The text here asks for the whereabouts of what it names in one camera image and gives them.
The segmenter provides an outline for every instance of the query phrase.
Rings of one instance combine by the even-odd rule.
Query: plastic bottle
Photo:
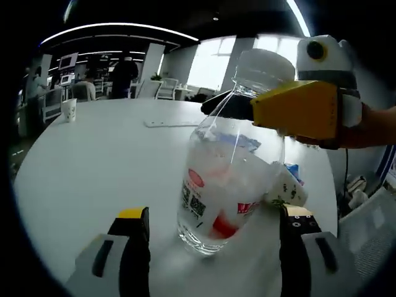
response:
[[[271,188],[285,157],[283,138],[243,118],[250,100],[294,77],[293,65],[276,53],[243,52],[233,91],[192,133],[178,231],[196,251],[219,251]]]

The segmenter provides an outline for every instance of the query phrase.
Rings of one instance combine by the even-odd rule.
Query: paper cup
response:
[[[75,121],[77,99],[68,99],[62,102],[62,112],[67,122]]]

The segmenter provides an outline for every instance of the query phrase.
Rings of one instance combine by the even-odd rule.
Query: wall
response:
[[[354,73],[358,83],[361,101],[374,110],[383,110],[395,105],[395,97],[391,90],[370,71],[365,69],[352,49],[348,54],[354,64]],[[374,174],[382,160],[385,147],[370,147],[361,149],[349,149],[349,169],[351,177],[358,175],[370,176]],[[328,150],[330,164],[332,165],[336,190],[341,191],[345,177],[345,150]]]
[[[48,77],[48,70],[51,66],[52,55],[44,54],[43,58],[41,59],[41,78],[44,81],[47,81]]]
[[[158,45],[156,43],[150,44],[143,62],[143,69],[140,74],[141,82],[145,79],[150,79],[151,76],[158,71],[164,49],[165,45]]]
[[[176,49],[164,55],[161,76],[178,79],[179,83],[186,84],[194,56],[198,46]]]
[[[136,61],[135,61],[135,63],[136,63],[136,66],[137,66],[137,71],[138,71],[138,73],[140,75],[140,73],[142,73],[142,70],[143,70],[143,63],[142,62],[136,62]]]
[[[228,61],[227,70],[224,75],[222,88],[220,89],[220,93],[223,93],[227,90],[231,90],[234,87],[234,82],[232,78],[235,75],[235,69],[238,65],[239,56],[243,51],[248,51],[253,48],[255,38],[237,38],[235,39],[235,44],[233,47],[233,51],[231,52],[230,60]]]

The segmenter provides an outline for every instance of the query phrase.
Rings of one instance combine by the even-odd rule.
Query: desk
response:
[[[194,92],[194,91],[189,90],[188,88],[176,87],[174,90],[174,99],[177,101],[184,101],[184,98],[189,92]]]
[[[280,296],[279,215],[261,207],[215,257],[187,252],[176,211],[194,127],[147,128],[145,119],[204,119],[200,104],[105,100],[77,104],[74,123],[60,116],[42,133],[15,179],[27,233],[52,274],[65,282],[74,260],[125,208],[150,207],[153,297]],[[298,163],[306,206],[323,231],[337,235],[337,207],[324,150],[288,139],[286,161]]]

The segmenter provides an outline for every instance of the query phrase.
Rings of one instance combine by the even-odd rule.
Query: ceiling light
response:
[[[174,42],[170,42],[170,41],[166,41],[166,40],[162,40],[162,39],[158,39],[158,38],[147,37],[147,36],[121,35],[121,34],[102,34],[102,35],[94,35],[94,36],[86,36],[86,37],[79,37],[79,38],[69,39],[69,40],[60,42],[60,43],[58,43],[57,45],[50,46],[49,48],[54,48],[54,47],[56,47],[56,46],[63,45],[63,44],[65,44],[65,43],[73,42],[73,41],[76,41],[76,40],[83,40],[83,39],[96,38],[96,37],[142,38],[142,39],[154,40],[154,41],[159,41],[159,42],[167,43],[167,44],[170,44],[170,45],[178,45],[178,46],[179,46],[179,44],[174,43]]]
[[[64,12],[64,15],[63,15],[63,22],[65,24],[66,24],[67,19],[70,16],[70,12],[72,11],[75,2],[76,2],[75,0],[70,0],[69,5],[67,5],[67,8],[66,8],[66,10]]]
[[[122,51],[93,51],[92,53],[79,54],[79,56],[85,56],[86,54],[111,54],[111,53],[122,53]]]
[[[65,31],[59,32],[57,34],[54,34],[54,35],[48,37],[47,39],[44,39],[40,43],[40,45],[42,45],[43,43],[46,43],[48,40],[51,40],[51,39],[53,39],[55,37],[58,37],[60,35],[63,35],[63,34],[69,33],[69,32],[73,32],[73,31],[80,30],[80,29],[85,29],[85,28],[103,27],[103,26],[131,26],[131,27],[148,28],[148,29],[154,29],[154,30],[159,30],[159,31],[172,33],[172,34],[175,34],[175,35],[186,37],[186,38],[194,40],[194,41],[199,41],[198,38],[189,36],[187,34],[183,34],[183,33],[180,33],[180,32],[177,32],[177,31],[173,31],[173,30],[169,30],[169,29],[166,29],[166,28],[151,26],[151,25],[135,24],[135,23],[99,23],[99,24],[90,24],[90,25],[84,25],[84,26],[79,26],[79,27],[67,29]]]
[[[303,18],[303,15],[301,14],[301,12],[298,9],[297,4],[295,3],[294,0],[286,0],[287,4],[289,4],[290,9],[293,11],[297,22],[299,23],[299,26],[301,28],[301,30],[303,31],[303,34],[305,37],[311,37],[311,34],[309,33],[307,24],[305,23],[305,20]]]

